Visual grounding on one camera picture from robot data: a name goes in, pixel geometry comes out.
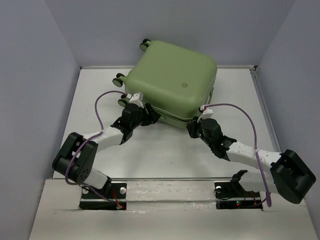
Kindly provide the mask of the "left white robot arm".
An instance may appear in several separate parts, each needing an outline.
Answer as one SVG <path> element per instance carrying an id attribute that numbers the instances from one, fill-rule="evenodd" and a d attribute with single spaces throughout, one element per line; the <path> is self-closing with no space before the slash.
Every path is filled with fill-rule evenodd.
<path id="1" fill-rule="evenodd" d="M 64 176 L 67 184 L 86 187 L 106 200 L 112 180 L 93 168 L 96 154 L 126 143 L 137 127 L 155 124 L 159 119 L 160 114 L 149 103 L 143 107 L 128 103 L 110 127 L 87 136 L 70 133 L 54 158 L 52 168 Z"/>

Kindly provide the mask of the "green hard-shell suitcase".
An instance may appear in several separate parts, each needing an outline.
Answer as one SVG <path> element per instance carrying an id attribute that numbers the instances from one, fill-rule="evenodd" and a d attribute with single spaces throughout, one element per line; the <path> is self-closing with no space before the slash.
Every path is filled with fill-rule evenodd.
<path id="1" fill-rule="evenodd" d="M 212 100 L 217 64 L 207 55 L 160 40 L 145 38 L 144 52 L 128 74 L 117 73 L 112 83 L 125 93 L 141 93 L 160 120 L 184 129 L 199 107 Z"/>

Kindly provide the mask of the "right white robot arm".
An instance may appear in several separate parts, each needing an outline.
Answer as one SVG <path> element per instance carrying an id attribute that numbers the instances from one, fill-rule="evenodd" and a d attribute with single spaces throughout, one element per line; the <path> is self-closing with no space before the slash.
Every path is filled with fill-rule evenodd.
<path id="1" fill-rule="evenodd" d="M 215 119 L 193 119 L 186 129 L 192 139 L 201 139 L 217 158 L 256 168 L 263 176 L 269 174 L 274 192 L 292 204 L 299 204 L 317 180 L 295 151 L 270 152 L 250 147 L 224 135 Z"/>

